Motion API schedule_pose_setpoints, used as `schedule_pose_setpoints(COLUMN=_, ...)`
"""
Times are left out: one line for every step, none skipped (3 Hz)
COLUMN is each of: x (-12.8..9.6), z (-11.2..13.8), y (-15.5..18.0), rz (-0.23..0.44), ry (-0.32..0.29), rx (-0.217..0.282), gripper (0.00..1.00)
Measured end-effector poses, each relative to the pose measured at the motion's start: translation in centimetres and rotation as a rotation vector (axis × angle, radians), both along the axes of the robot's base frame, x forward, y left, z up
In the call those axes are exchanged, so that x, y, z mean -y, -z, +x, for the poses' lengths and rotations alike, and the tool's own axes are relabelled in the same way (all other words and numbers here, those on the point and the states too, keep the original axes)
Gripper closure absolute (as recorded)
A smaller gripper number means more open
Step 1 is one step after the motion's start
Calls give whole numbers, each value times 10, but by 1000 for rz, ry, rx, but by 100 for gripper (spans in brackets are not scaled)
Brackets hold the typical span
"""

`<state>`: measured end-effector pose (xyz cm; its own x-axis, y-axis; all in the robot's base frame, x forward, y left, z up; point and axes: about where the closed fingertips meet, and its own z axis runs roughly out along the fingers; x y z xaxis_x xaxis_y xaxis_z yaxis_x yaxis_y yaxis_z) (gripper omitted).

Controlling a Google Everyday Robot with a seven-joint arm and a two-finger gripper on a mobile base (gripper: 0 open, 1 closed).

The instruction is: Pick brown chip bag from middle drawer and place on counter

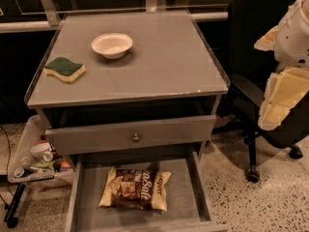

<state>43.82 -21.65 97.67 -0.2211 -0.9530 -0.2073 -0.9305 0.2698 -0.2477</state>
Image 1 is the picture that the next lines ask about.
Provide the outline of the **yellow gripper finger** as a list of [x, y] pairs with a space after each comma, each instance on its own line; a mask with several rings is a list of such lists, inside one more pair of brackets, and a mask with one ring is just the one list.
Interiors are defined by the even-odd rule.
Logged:
[[272, 51], [274, 49], [276, 33], [277, 27], [274, 26], [254, 43], [254, 48], [262, 51]]
[[308, 92], [307, 68], [288, 67], [281, 73], [272, 73], [259, 112], [259, 127], [265, 131], [275, 130]]

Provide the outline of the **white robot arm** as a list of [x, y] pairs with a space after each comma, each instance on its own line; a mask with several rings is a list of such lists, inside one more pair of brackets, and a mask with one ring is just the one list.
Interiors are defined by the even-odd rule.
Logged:
[[258, 125], [273, 131], [309, 92], [309, 0], [296, 0], [254, 47], [272, 50], [278, 66], [267, 80]]

